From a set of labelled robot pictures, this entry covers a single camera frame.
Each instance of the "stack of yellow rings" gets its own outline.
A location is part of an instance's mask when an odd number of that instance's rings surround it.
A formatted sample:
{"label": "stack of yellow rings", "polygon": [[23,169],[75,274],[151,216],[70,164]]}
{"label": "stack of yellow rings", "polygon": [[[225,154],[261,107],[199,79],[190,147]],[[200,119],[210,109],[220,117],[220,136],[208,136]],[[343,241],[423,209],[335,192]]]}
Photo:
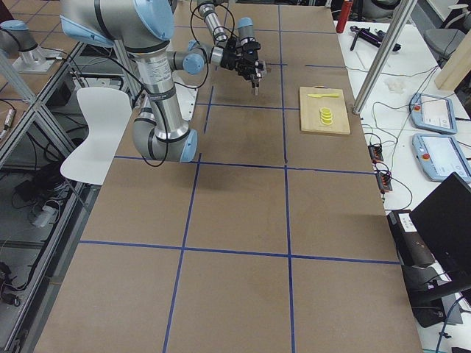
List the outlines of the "stack of yellow rings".
{"label": "stack of yellow rings", "polygon": [[324,125],[332,125],[333,123],[332,110],[326,107],[322,107],[320,111],[321,111],[321,122]]}

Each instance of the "blue joint cap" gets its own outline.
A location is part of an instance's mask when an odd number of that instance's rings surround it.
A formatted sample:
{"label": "blue joint cap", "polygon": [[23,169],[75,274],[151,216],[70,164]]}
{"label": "blue joint cap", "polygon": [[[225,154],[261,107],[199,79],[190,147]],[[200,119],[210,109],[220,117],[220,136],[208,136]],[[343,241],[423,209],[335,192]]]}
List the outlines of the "blue joint cap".
{"label": "blue joint cap", "polygon": [[237,28],[253,26],[253,21],[250,17],[243,17],[237,22]]}
{"label": "blue joint cap", "polygon": [[20,21],[20,20],[8,20],[5,22],[2,22],[0,24],[0,27],[8,31],[27,31],[28,30],[28,26],[23,21]]}
{"label": "blue joint cap", "polygon": [[188,137],[185,141],[185,147],[183,147],[180,162],[191,162],[196,154],[196,147],[198,146],[198,134],[196,130],[190,130]]}
{"label": "blue joint cap", "polygon": [[204,67],[205,61],[199,54],[188,54],[185,59],[183,59],[183,69],[190,75],[199,74]]}
{"label": "blue joint cap", "polygon": [[188,42],[188,49],[187,49],[187,50],[190,51],[190,50],[194,49],[194,47],[195,47],[197,44],[198,44],[198,42],[196,42],[194,39],[190,40],[190,41]]}
{"label": "blue joint cap", "polygon": [[134,8],[155,37],[170,40],[174,36],[174,14],[169,0],[134,0]]}
{"label": "blue joint cap", "polygon": [[109,38],[106,38],[99,33],[88,29],[77,22],[69,20],[64,16],[60,16],[60,21],[62,22],[62,31],[75,40],[79,42],[91,44],[92,46],[104,46],[105,48],[112,48],[113,41]]}

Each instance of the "yellow knife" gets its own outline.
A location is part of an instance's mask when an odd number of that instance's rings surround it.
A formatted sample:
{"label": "yellow knife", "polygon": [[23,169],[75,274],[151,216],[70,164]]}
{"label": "yellow knife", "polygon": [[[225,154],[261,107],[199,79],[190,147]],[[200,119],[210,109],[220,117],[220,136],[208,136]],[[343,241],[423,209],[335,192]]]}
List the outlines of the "yellow knife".
{"label": "yellow knife", "polygon": [[308,97],[311,97],[311,98],[324,98],[324,97],[338,98],[338,97],[340,97],[340,94],[338,94],[338,93],[309,93]]}

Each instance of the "blue tablet device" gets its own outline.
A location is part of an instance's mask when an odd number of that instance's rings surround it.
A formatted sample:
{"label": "blue tablet device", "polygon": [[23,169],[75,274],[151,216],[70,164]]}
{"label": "blue tablet device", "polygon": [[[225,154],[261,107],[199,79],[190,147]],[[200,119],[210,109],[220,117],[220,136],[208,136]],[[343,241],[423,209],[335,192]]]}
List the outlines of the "blue tablet device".
{"label": "blue tablet device", "polygon": [[471,182],[470,164],[453,136],[415,134],[412,146],[420,166],[434,182],[442,182],[454,171]]}
{"label": "blue tablet device", "polygon": [[409,105],[412,121],[420,129],[456,134],[453,103],[449,98],[415,93]]}

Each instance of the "white label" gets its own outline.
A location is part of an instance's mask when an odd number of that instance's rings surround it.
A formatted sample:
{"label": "white label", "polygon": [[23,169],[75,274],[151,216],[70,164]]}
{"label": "white label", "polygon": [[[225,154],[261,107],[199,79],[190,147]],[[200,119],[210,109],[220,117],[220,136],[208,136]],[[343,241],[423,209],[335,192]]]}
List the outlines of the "white label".
{"label": "white label", "polygon": [[434,97],[421,97],[424,123],[450,129],[447,101]]}
{"label": "white label", "polygon": [[152,63],[138,62],[138,68],[146,85],[154,85],[157,82],[167,81],[171,78],[171,70],[166,57]]}
{"label": "white label", "polygon": [[439,176],[448,177],[455,171],[460,177],[467,177],[466,169],[461,163],[451,139],[425,136],[423,140]]}
{"label": "white label", "polygon": [[400,223],[403,225],[404,230],[407,233],[416,232],[414,224],[412,223],[411,216],[408,213],[399,214]]}

